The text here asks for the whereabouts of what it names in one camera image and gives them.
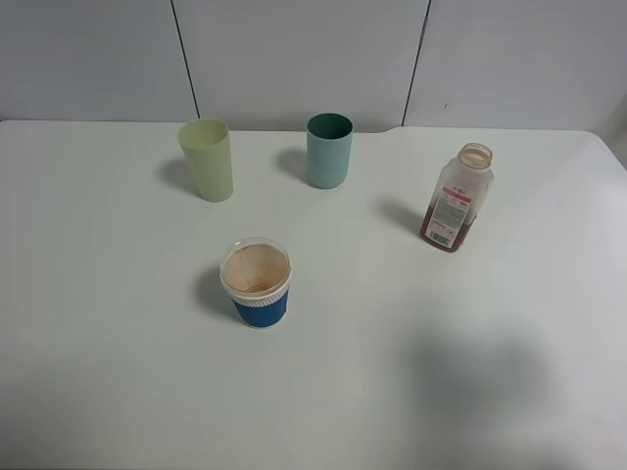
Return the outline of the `blue sleeved clear cup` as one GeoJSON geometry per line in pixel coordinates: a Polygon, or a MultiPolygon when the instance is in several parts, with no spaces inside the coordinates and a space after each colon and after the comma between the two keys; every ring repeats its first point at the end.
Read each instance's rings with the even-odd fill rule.
{"type": "Polygon", "coordinates": [[[274,240],[252,237],[232,244],[219,264],[220,283],[250,327],[274,326],[287,312],[293,266],[274,240]]]}

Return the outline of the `teal plastic cup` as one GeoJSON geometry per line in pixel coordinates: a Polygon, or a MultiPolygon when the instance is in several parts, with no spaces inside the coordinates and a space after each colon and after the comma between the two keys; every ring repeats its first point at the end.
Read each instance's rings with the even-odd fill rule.
{"type": "Polygon", "coordinates": [[[345,116],[324,113],[307,123],[307,174],[321,189],[341,185],[348,175],[353,124],[345,116]]]}

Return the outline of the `clear plastic drink bottle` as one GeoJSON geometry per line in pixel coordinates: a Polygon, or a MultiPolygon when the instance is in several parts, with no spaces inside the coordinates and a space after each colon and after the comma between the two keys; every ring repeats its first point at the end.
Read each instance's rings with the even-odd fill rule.
{"type": "Polygon", "coordinates": [[[447,253],[456,252],[481,210],[495,176],[492,151],[465,144],[441,170],[420,228],[420,236],[447,253]]]}

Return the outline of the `pale yellow plastic cup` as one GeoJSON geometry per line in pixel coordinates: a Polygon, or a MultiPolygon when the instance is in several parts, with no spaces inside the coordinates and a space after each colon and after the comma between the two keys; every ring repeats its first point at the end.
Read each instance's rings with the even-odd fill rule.
{"type": "Polygon", "coordinates": [[[201,197],[211,203],[233,194],[229,128],[219,119],[200,118],[185,123],[177,133],[201,197]]]}

